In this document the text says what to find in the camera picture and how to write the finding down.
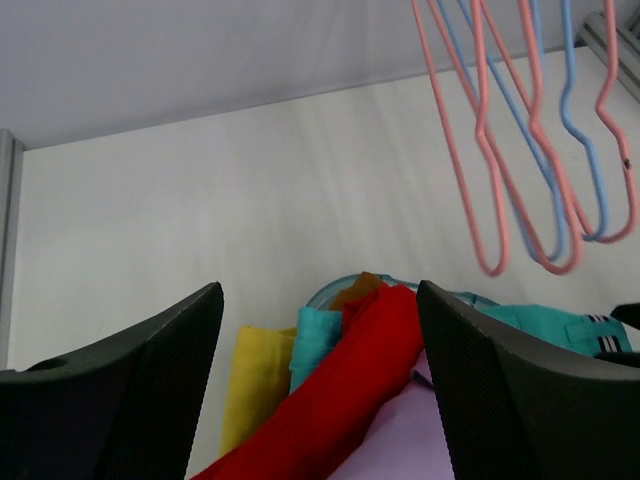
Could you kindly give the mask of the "yellow trousers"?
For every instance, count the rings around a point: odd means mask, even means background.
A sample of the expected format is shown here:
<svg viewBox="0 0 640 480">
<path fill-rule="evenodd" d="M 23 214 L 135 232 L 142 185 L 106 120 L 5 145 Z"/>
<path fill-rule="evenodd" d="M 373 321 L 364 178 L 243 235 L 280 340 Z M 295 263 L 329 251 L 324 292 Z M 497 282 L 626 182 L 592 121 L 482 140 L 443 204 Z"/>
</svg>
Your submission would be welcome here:
<svg viewBox="0 0 640 480">
<path fill-rule="evenodd" d="M 219 455 L 246 440 L 288 395 L 297 331 L 243 326 L 238 330 L 224 405 Z"/>
</svg>

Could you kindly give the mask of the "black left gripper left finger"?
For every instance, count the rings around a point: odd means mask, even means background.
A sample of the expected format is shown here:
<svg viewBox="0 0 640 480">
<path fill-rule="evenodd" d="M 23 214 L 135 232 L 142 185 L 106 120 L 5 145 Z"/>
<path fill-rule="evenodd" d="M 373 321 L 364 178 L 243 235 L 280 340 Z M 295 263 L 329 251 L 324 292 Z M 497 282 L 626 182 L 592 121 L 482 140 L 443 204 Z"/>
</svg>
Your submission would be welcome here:
<svg viewBox="0 0 640 480">
<path fill-rule="evenodd" d="M 210 283 L 102 340 L 2 371 L 2 478 L 184 478 L 223 308 Z"/>
</svg>

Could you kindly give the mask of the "purple trousers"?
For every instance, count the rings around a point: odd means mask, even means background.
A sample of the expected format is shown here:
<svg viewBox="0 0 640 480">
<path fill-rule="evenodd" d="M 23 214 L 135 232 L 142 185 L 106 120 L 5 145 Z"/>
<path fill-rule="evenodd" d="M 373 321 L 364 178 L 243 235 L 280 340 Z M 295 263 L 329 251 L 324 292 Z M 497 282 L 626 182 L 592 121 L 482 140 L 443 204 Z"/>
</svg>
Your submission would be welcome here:
<svg viewBox="0 0 640 480">
<path fill-rule="evenodd" d="M 432 376 L 425 353 L 407 386 L 376 414 L 361 445 L 333 479 L 452 479 Z"/>
</svg>

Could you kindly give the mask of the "teal trousers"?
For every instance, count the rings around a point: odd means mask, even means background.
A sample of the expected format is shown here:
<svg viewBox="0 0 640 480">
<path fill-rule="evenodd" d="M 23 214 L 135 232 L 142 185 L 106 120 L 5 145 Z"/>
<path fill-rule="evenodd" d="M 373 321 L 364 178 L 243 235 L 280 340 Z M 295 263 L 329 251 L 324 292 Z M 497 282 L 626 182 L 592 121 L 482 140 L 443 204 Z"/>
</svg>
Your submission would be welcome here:
<svg viewBox="0 0 640 480">
<path fill-rule="evenodd" d="M 299 388 L 342 338 L 342 313 L 302 307 L 298 312 L 289 392 Z"/>
</svg>

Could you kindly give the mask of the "brown trousers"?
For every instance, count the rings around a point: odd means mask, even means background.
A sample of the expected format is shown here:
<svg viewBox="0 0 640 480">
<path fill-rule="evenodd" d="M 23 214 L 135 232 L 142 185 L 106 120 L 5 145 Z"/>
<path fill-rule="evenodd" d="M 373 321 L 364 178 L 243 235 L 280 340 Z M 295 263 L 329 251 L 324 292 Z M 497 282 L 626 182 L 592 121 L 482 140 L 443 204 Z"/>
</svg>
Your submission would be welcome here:
<svg viewBox="0 0 640 480">
<path fill-rule="evenodd" d="M 329 309 L 331 311 L 341 311 L 346 303 L 366 297 L 383 285 L 385 285 L 385 282 L 380 276 L 370 272 L 362 272 L 350 286 L 342 288 L 338 292 Z"/>
</svg>

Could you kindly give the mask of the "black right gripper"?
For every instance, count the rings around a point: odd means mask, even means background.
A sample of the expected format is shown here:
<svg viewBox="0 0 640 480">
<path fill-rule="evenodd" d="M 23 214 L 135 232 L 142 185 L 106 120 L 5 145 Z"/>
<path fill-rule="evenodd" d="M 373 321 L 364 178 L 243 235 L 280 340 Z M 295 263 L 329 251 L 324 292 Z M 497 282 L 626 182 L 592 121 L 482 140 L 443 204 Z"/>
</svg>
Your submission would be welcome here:
<svg viewBox="0 0 640 480">
<path fill-rule="evenodd" d="M 617 320 L 627 334 L 633 333 L 639 339 L 639 303 L 622 304 L 616 306 L 610 317 Z M 610 351 L 596 355 L 599 360 L 628 367 L 639 367 L 639 347 L 631 347 L 629 351 Z"/>
</svg>

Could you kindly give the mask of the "red trousers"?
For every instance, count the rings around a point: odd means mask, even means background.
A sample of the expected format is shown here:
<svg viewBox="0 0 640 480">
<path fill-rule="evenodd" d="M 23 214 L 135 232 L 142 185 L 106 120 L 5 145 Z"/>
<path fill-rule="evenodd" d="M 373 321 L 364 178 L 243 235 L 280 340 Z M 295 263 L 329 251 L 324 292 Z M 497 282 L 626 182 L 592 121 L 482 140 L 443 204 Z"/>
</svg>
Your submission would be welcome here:
<svg viewBox="0 0 640 480">
<path fill-rule="evenodd" d="M 381 286 L 347 304 L 345 332 L 316 370 L 247 441 L 201 479 L 325 479 L 402 390 L 423 348 L 416 294 Z"/>
</svg>

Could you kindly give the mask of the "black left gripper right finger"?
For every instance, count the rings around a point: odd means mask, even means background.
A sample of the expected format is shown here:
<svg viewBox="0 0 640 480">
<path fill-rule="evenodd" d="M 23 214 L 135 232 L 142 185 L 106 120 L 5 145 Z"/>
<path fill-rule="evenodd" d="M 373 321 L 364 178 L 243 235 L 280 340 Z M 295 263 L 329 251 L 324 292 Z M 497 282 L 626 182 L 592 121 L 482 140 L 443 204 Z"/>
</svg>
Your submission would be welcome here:
<svg viewBox="0 0 640 480">
<path fill-rule="evenodd" d="M 430 281 L 419 319 L 458 479 L 635 479 L 639 356 L 585 356 Z"/>
</svg>

